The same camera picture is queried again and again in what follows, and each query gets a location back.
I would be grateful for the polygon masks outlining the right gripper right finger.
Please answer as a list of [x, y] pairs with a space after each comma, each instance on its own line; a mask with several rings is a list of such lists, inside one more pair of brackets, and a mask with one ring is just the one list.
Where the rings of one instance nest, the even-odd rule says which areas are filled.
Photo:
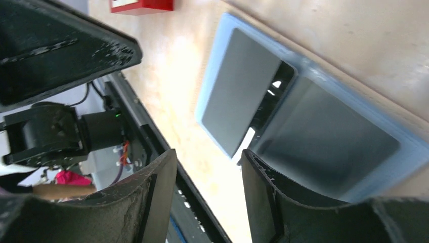
[[249, 149], [241, 168], [253, 242], [428, 242], [426, 198], [333, 199], [278, 173]]

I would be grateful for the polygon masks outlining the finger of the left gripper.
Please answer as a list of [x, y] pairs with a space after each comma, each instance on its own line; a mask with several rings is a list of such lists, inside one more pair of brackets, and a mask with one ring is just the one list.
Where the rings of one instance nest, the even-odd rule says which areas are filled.
[[139, 64], [138, 41], [59, 1], [1, 1], [1, 112]]

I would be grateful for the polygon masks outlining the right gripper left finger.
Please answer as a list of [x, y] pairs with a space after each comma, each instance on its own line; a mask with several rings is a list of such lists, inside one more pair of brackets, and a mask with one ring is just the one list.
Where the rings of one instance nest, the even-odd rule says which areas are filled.
[[145, 194], [120, 182], [63, 203], [2, 196], [1, 242], [135, 242]]

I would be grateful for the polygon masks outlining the beige card holder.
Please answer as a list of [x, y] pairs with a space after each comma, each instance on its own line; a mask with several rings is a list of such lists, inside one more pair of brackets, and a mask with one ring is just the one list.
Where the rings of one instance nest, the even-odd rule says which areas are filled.
[[428, 1], [220, 1], [215, 17], [211, 54], [238, 28], [297, 71], [252, 149], [269, 166], [344, 201], [428, 196]]

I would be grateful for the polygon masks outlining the grey card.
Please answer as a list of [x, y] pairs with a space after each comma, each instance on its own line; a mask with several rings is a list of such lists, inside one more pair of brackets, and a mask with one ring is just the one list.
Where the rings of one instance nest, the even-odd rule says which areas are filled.
[[238, 28], [215, 41], [195, 115], [225, 155], [238, 150], [280, 64]]

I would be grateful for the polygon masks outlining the black gold VIP card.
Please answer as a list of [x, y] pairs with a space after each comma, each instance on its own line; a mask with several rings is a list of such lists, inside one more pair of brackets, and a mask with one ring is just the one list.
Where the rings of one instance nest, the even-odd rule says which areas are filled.
[[295, 76], [296, 69], [284, 61], [280, 62], [270, 85], [260, 102], [256, 112], [251, 119], [248, 130], [245, 133], [241, 144], [231, 157], [231, 162], [240, 166], [239, 158], [244, 149], [254, 149], [267, 129], [285, 95], [290, 90]]

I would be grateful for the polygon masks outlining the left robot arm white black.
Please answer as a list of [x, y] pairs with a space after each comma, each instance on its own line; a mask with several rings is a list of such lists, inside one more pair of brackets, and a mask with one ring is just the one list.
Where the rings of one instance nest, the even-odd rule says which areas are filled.
[[138, 41], [58, 1], [1, 1], [1, 130], [7, 165], [68, 166], [123, 141], [113, 111], [78, 116], [47, 98], [137, 65]]

